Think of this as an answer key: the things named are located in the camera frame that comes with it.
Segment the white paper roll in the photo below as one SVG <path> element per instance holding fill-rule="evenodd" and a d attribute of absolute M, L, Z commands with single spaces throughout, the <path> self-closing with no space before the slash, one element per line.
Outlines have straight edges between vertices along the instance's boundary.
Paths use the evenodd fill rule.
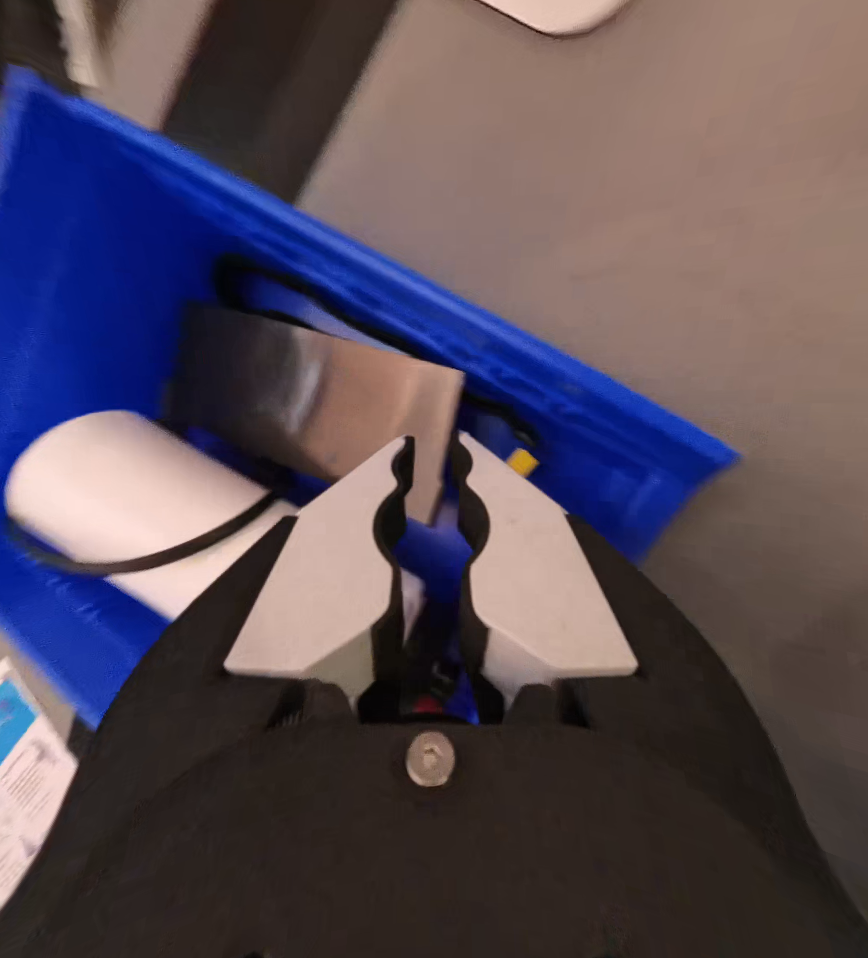
<path fill-rule="evenodd" d="M 7 531 L 59 571 L 175 620 L 298 508 L 128 411 L 57 425 L 9 473 Z"/>

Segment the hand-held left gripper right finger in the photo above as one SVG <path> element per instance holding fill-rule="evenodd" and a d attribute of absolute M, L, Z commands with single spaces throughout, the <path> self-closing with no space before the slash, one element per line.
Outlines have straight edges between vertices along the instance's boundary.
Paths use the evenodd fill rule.
<path fill-rule="evenodd" d="M 470 548 L 459 629 L 472 684 L 512 705 L 529 686 L 633 676 L 638 660 L 580 542 L 584 522 L 468 433 L 450 461 Z"/>

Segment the white stand base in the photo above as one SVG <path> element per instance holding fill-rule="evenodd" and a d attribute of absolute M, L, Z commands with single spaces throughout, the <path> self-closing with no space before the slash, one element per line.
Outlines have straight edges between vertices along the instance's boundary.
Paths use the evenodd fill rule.
<path fill-rule="evenodd" d="M 551 38 L 571 38 L 605 26 L 632 1 L 478 1 L 528 30 Z"/>

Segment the grey metal plate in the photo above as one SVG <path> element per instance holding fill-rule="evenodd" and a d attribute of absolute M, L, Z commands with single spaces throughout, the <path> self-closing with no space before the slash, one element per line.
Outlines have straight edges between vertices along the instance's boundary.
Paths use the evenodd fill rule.
<path fill-rule="evenodd" d="M 170 409 L 179 425 L 324 481 L 393 440 L 415 442 L 407 514 L 440 507 L 464 374 L 409 355 L 219 305 L 184 313 Z"/>

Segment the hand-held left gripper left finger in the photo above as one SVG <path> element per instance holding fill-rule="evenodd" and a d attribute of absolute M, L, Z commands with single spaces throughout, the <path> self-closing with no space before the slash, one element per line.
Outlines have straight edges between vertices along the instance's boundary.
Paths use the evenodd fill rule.
<path fill-rule="evenodd" d="M 227 655 L 234 675 L 316 679 L 359 698 L 402 672 L 415 440 L 392 440 L 299 510 Z"/>

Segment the blue plastic bin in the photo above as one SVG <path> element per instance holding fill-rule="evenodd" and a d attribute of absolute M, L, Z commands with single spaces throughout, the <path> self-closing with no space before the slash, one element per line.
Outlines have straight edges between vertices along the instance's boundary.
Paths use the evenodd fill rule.
<path fill-rule="evenodd" d="M 9 71 L 0 102 L 0 629 L 90 728 L 165 626 L 5 536 L 3 488 L 41 433 L 156 417 L 183 309 L 223 254 L 297 277 L 369 330 L 454 365 L 539 439 L 541 489 L 632 560 L 739 453 L 699 426 L 233 174 Z"/>

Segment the blue white pamphlet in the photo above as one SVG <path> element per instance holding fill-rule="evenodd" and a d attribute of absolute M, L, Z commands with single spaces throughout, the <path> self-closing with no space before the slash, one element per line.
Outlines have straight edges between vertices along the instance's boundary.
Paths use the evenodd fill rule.
<path fill-rule="evenodd" d="M 77 761 L 8 657 L 0 660 L 0 908 L 51 832 Z"/>

